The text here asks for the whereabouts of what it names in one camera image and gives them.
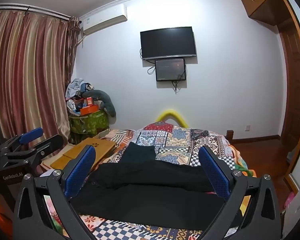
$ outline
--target curtain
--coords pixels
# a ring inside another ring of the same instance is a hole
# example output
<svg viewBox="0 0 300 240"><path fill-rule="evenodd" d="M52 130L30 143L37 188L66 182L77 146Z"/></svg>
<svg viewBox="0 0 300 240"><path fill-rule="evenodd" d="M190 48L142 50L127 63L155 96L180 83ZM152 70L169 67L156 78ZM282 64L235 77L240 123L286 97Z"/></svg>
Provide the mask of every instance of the curtain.
<svg viewBox="0 0 300 240"><path fill-rule="evenodd" d="M0 11L0 127L5 138L42 127L70 134L64 97L68 22Z"/></svg>
<svg viewBox="0 0 300 240"><path fill-rule="evenodd" d="M74 68L75 54L77 52L77 42L80 33L79 18L71 17L68 24L66 36L66 89L71 81Z"/></svg>

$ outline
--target metal bolt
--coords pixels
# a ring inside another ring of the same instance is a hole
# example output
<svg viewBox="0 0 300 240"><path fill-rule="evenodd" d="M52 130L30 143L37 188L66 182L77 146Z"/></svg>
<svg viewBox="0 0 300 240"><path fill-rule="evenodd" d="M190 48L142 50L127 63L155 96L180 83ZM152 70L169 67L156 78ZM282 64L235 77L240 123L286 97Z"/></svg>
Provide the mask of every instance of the metal bolt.
<svg viewBox="0 0 300 240"><path fill-rule="evenodd" d="M233 171L233 174L234 174L235 176L237 176L237 177L240 177L240 176L242 175L242 172L239 171L239 170L234 170L234 171Z"/></svg>
<svg viewBox="0 0 300 240"><path fill-rule="evenodd" d="M270 179L271 179L271 177L270 177L269 174L265 174L265 175L263 175L263 177L264 177L266 180L270 180Z"/></svg>
<svg viewBox="0 0 300 240"><path fill-rule="evenodd" d="M53 174L53 176L57 177L61 174L61 170L54 170L52 174Z"/></svg>
<svg viewBox="0 0 300 240"><path fill-rule="evenodd" d="M24 179L30 179L30 177L31 177L31 174L30 173L27 173L26 175L24 175Z"/></svg>

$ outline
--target patterned blanket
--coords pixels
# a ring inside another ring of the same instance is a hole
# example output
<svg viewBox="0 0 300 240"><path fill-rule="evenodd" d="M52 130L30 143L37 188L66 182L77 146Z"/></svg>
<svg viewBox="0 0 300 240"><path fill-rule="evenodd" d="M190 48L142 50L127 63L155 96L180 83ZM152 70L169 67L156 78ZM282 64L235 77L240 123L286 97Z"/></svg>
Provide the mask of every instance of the patterned blanket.
<svg viewBox="0 0 300 240"><path fill-rule="evenodd" d="M165 122L157 122L137 131L108 129L96 137L116 142L114 154L101 163L117 163L129 142L132 141L138 145L155 146L157 160L190 166L200 165L198 151L200 147L207 145L231 169L239 167L242 171L246 169L246 167L241 167L238 162L235 162L237 158L234 159L233 149L226 138L207 130L188 129ZM62 225L49 197L46 197L46 202L50 215ZM189 208L195 208L195 203L190 204ZM99 240L196 240L202 233L194 230L161 228L105 220L89 215L81 215L80 217ZM226 236L235 232L236 228L231 228Z"/></svg>

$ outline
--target white wall-mounted air conditioner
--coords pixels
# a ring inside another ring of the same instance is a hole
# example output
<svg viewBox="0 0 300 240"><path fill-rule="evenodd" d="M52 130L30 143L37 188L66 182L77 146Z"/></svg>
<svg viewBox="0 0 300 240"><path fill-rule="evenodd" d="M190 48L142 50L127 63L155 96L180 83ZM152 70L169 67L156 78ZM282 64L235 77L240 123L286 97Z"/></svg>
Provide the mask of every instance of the white wall-mounted air conditioner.
<svg viewBox="0 0 300 240"><path fill-rule="evenodd" d="M85 35L89 35L127 20L127 8L124 4L118 4L85 18L83 20L83 32Z"/></svg>

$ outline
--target blue gripper pad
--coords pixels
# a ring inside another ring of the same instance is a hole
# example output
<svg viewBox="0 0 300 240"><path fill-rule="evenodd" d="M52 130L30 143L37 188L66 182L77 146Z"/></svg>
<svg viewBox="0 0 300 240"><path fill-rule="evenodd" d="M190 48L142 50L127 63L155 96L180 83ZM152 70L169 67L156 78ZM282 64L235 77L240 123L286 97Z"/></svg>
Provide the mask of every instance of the blue gripper pad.
<svg viewBox="0 0 300 240"><path fill-rule="evenodd" d="M20 136L19 143L20 144L26 144L29 142L32 142L35 139L38 139L43 135L43 130L41 127L38 127L36 129L33 129L30 132L27 132Z"/></svg>
<svg viewBox="0 0 300 240"><path fill-rule="evenodd" d="M94 147L90 146L66 179L65 196L67 199L75 197L78 194L95 159L96 151Z"/></svg>
<svg viewBox="0 0 300 240"><path fill-rule="evenodd" d="M230 196L229 181L204 147L199 149L199 162L216 194L227 200Z"/></svg>

